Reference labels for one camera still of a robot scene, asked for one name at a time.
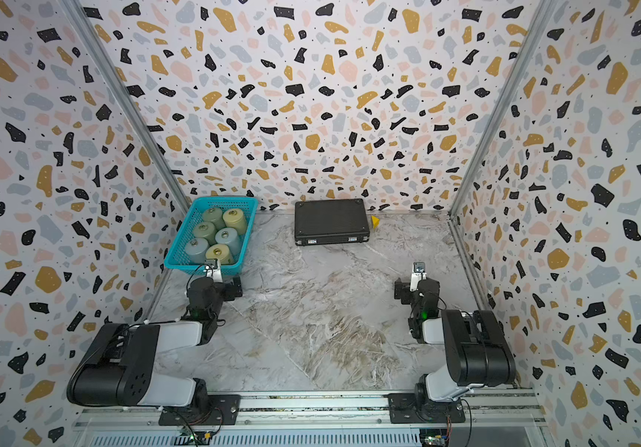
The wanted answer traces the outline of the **light blue tea canister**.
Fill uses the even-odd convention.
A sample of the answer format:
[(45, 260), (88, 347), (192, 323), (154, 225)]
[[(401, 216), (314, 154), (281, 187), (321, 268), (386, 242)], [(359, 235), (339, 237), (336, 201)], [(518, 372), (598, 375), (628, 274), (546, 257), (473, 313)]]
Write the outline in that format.
[(184, 247), (189, 264), (204, 264), (210, 244), (206, 238), (191, 238)]
[(234, 258), (237, 258), (242, 248), (241, 238), (236, 228), (225, 227), (217, 231), (215, 235), (217, 244), (223, 244), (228, 247)]

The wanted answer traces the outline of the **teal plastic perforated basket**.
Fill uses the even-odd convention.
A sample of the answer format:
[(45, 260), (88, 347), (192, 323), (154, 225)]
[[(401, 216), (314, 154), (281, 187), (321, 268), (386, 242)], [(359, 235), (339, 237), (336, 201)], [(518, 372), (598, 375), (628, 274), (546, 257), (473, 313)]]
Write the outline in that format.
[(259, 202), (254, 197), (199, 197), (196, 199), (188, 212), (177, 233), (164, 264), (167, 269), (180, 270), (187, 274), (195, 272), (197, 266), (193, 264), (186, 254), (184, 248), (192, 239), (193, 227), (202, 223), (202, 214), (211, 208), (219, 208), (223, 212), (232, 209), (239, 209), (246, 219), (247, 230), (240, 238), (241, 248), (238, 256), (234, 256), (235, 262), (230, 266), (222, 266), (221, 270), (225, 276), (239, 275), (243, 270), (245, 257), (253, 233), (253, 224)]

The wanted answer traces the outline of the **olive green tea canister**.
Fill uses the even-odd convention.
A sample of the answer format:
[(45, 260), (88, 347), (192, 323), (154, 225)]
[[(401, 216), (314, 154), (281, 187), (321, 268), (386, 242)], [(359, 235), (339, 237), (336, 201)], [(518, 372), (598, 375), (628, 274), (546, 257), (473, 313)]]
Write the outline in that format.
[(210, 246), (216, 243), (216, 233), (216, 226), (209, 222), (198, 223), (192, 229), (192, 234), (195, 238), (203, 238)]

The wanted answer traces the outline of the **yellow-green tea canister back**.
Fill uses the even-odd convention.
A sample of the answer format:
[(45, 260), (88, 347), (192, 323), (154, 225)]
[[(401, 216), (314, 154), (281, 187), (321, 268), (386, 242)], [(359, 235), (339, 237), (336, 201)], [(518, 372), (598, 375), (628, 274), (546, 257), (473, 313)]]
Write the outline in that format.
[(228, 228), (234, 228), (240, 237), (243, 237), (248, 230), (248, 222), (244, 211), (240, 208), (232, 208), (223, 213), (223, 221)]

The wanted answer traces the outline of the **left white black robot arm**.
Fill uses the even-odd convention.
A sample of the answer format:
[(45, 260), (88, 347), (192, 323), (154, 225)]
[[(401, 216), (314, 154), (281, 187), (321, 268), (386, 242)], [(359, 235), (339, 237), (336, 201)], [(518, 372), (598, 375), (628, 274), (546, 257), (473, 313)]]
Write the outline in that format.
[(223, 304), (243, 295), (240, 277), (197, 277), (185, 290), (188, 305), (176, 320), (106, 323), (73, 372), (69, 402), (83, 407), (171, 407), (209, 411), (205, 381), (155, 371), (164, 352), (208, 344), (220, 324)]

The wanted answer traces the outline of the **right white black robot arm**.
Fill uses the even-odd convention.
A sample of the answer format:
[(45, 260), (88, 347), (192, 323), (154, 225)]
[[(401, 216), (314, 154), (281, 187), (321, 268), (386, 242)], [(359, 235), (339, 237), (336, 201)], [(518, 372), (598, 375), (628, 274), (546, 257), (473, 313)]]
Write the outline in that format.
[(515, 359), (495, 314), (442, 308), (440, 291), (439, 281), (417, 274), (407, 282), (394, 282), (394, 298), (410, 308), (411, 337), (420, 344), (440, 345), (445, 354), (445, 365), (415, 385), (416, 404), (458, 402), (475, 389), (513, 383)]

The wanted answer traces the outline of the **yellow tea canister front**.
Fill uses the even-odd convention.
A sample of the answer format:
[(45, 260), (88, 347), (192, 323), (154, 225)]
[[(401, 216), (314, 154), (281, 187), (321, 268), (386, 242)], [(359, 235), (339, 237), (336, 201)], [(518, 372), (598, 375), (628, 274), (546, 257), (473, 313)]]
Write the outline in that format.
[(230, 247), (226, 244), (214, 244), (210, 246), (205, 256), (208, 261), (216, 260), (221, 266), (231, 266), (231, 264), (235, 263), (235, 257)]

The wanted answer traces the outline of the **light blue tea canister front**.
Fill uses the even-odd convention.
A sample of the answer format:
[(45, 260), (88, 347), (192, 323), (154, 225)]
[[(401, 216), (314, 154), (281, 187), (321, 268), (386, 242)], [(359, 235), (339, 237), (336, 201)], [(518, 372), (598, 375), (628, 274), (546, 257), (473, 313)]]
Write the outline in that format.
[(210, 244), (206, 238), (191, 238), (184, 247), (189, 264), (204, 264)]

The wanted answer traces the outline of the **black hard case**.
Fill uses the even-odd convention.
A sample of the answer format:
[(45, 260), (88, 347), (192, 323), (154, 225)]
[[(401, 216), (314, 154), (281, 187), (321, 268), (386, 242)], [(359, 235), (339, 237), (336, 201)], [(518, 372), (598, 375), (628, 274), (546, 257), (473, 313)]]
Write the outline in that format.
[(297, 246), (367, 242), (370, 239), (370, 221), (364, 201), (325, 199), (296, 202), (293, 235)]

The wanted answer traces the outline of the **green circuit board right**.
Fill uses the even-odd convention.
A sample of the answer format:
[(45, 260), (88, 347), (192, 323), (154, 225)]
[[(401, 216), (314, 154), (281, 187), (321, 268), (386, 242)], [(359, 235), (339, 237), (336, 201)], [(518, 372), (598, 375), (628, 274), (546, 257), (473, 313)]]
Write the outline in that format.
[(447, 447), (450, 442), (445, 429), (421, 429), (419, 441), (422, 447)]

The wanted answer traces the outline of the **green circuit board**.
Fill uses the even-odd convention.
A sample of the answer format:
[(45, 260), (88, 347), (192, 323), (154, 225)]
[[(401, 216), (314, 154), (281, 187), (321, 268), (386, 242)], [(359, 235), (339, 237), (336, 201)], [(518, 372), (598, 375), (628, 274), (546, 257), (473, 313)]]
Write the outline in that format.
[(445, 429), (421, 429), (419, 441), (422, 447), (447, 447), (450, 442)]
[(185, 435), (187, 436), (185, 444), (188, 446), (210, 446), (212, 443), (212, 431), (188, 430)]

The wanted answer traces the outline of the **green circuit board left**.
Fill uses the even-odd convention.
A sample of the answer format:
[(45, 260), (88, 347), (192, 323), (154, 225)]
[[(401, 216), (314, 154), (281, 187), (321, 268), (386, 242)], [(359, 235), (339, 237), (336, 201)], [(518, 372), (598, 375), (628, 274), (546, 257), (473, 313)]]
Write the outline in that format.
[(188, 446), (210, 446), (212, 443), (212, 431), (188, 430), (185, 435), (187, 436), (185, 444)]

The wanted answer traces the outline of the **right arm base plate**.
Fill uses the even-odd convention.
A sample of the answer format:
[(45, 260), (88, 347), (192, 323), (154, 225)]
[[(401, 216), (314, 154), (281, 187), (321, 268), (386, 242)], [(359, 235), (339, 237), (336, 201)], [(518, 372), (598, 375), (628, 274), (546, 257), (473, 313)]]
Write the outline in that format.
[(463, 405), (460, 402), (432, 402), (421, 400), (413, 393), (391, 393), (387, 395), (390, 421), (392, 424), (461, 424), (466, 422)]

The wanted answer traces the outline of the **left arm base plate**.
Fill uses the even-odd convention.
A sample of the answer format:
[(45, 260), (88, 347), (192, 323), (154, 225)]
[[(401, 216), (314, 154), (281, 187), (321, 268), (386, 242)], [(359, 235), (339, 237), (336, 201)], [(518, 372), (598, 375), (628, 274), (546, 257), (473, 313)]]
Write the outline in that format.
[(158, 424), (162, 427), (234, 426), (240, 402), (238, 394), (222, 394), (195, 399), (184, 407), (164, 407)]

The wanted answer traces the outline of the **aluminium mounting rail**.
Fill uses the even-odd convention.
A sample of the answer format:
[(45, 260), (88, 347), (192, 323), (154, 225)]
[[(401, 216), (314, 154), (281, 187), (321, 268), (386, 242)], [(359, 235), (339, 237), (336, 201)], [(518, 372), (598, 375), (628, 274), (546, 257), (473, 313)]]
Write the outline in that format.
[(235, 423), (222, 425), (228, 417), (212, 415), (196, 429), (272, 428), (394, 428), (392, 419), (408, 428), (545, 428), (548, 423), (529, 389), (480, 389), (461, 398), (454, 409), (464, 413), (464, 422), (431, 420), (407, 403), (394, 404), (391, 392), (380, 391), (238, 391), (240, 400), (230, 411)]

